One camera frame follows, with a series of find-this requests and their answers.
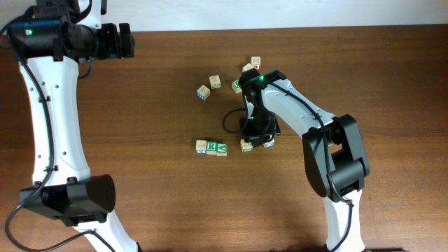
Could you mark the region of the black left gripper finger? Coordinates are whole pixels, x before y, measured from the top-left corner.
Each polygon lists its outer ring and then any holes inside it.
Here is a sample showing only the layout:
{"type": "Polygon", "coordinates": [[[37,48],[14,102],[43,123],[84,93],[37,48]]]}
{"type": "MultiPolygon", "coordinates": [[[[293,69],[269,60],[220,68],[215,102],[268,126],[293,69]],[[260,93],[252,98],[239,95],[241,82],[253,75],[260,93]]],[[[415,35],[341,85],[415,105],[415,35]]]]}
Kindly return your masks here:
{"type": "Polygon", "coordinates": [[[122,44],[133,44],[134,37],[131,33],[130,24],[129,23],[120,23],[120,40],[122,44]]]}
{"type": "Polygon", "coordinates": [[[122,58],[131,58],[134,57],[134,49],[135,49],[135,43],[127,43],[122,42],[121,43],[121,57],[122,58]]]}

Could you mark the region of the wooden block blue L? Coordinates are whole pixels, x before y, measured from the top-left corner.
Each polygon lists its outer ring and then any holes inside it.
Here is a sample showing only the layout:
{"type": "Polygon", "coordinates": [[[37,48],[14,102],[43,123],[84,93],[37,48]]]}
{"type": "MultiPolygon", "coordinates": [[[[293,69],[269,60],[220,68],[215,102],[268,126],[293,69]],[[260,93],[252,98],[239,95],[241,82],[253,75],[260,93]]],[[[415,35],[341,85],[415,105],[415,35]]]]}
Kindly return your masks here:
{"type": "Polygon", "coordinates": [[[264,147],[264,148],[269,148],[269,147],[273,146],[274,144],[275,144],[275,140],[273,139],[273,140],[271,140],[271,141],[265,142],[265,143],[263,144],[263,147],[264,147]]]}

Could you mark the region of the wooden block green N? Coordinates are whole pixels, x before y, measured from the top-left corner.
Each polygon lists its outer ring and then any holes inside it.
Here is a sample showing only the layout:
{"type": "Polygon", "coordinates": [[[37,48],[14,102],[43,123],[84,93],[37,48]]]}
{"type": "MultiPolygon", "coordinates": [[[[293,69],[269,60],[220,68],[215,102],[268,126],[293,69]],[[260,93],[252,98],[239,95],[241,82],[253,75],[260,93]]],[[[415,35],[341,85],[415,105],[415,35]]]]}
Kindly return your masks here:
{"type": "Polygon", "coordinates": [[[240,141],[241,151],[243,153],[249,152],[253,150],[253,144],[251,142],[247,142],[244,139],[240,141]]]}

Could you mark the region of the wooden block green V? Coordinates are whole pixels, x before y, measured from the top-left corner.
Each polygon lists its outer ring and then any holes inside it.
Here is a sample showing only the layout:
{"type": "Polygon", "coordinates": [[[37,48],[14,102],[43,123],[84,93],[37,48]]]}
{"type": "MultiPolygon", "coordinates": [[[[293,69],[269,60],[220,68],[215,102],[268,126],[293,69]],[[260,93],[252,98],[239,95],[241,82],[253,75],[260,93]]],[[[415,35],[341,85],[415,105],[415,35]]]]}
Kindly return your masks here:
{"type": "Polygon", "coordinates": [[[217,156],[228,155],[228,145],[226,143],[217,143],[217,156]]]}

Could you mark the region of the wooden block green R edge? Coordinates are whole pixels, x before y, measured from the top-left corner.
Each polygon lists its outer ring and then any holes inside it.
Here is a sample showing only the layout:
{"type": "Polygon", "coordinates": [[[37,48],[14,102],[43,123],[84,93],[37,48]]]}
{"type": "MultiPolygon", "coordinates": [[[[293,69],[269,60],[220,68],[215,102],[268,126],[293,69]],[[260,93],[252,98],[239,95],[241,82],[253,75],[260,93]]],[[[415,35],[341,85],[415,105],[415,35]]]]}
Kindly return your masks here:
{"type": "Polygon", "coordinates": [[[218,150],[218,143],[215,141],[208,141],[206,143],[206,154],[207,155],[216,155],[218,150]]]}

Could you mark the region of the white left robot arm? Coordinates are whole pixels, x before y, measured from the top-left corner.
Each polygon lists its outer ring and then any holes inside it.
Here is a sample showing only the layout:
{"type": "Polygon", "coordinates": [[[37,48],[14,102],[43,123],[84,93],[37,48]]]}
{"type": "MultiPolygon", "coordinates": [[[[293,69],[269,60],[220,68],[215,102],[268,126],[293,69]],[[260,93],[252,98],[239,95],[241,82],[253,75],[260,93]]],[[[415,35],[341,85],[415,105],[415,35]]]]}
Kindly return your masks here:
{"type": "Polygon", "coordinates": [[[3,29],[27,86],[34,133],[33,184],[20,209],[62,221],[97,251],[139,251],[115,211],[108,174],[93,176],[78,121],[79,66],[134,56],[127,23],[103,23],[106,0],[37,1],[3,29]]]}

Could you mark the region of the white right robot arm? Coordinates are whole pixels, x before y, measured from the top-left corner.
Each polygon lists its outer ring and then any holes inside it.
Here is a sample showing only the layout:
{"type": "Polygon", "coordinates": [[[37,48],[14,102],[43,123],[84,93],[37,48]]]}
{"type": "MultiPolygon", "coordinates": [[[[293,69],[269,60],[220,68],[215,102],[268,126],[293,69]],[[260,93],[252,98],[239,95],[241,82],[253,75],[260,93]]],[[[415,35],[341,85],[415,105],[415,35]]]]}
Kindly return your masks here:
{"type": "Polygon", "coordinates": [[[260,146],[280,134],[282,119],[302,140],[308,182],[323,199],[328,251],[364,251],[359,204],[370,164],[358,123],[337,117],[300,94],[278,70],[242,73],[246,117],[239,121],[246,142],[260,146]]]}

